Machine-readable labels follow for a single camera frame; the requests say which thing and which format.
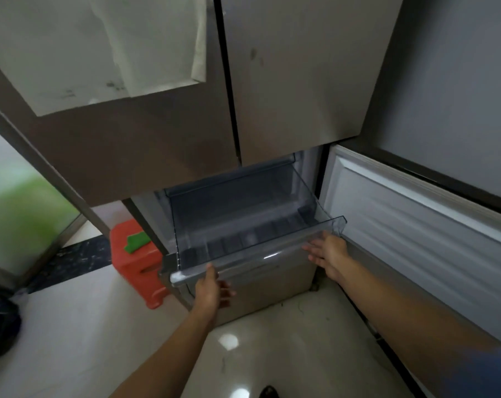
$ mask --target person's left arm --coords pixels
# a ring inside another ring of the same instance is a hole
[[[178,398],[195,366],[204,341],[215,325],[217,309],[234,296],[224,281],[217,281],[208,264],[206,278],[195,286],[193,309],[154,355],[114,391],[110,398]]]

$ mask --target white floor tile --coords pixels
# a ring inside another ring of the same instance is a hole
[[[71,237],[70,240],[64,244],[63,247],[71,246],[75,243],[80,243],[81,241],[85,241],[88,239],[92,239],[93,237],[99,236],[102,233],[96,228],[90,221],[86,221],[81,228]]]
[[[112,266],[31,294],[0,398],[106,398],[186,314],[173,297],[149,310]],[[254,398],[267,384],[285,398],[411,397],[332,282],[215,329],[183,397]]]

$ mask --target shoe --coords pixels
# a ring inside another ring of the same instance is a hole
[[[268,385],[261,391],[259,398],[280,398],[280,396],[272,385]]]

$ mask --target forearm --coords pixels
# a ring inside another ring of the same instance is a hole
[[[448,309],[400,293],[351,258],[341,263],[341,275],[348,296],[433,391],[459,365],[466,349],[493,346],[492,340],[465,327]]]
[[[208,319],[192,310],[173,335],[118,387],[111,398],[180,397],[208,330]]]

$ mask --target red stool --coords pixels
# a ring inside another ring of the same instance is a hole
[[[110,249],[112,265],[145,300],[147,307],[155,309],[164,302],[169,293],[158,278],[162,266],[162,254],[151,241],[129,254],[123,248],[127,245],[127,236],[143,229],[131,219],[116,225],[110,231]]]

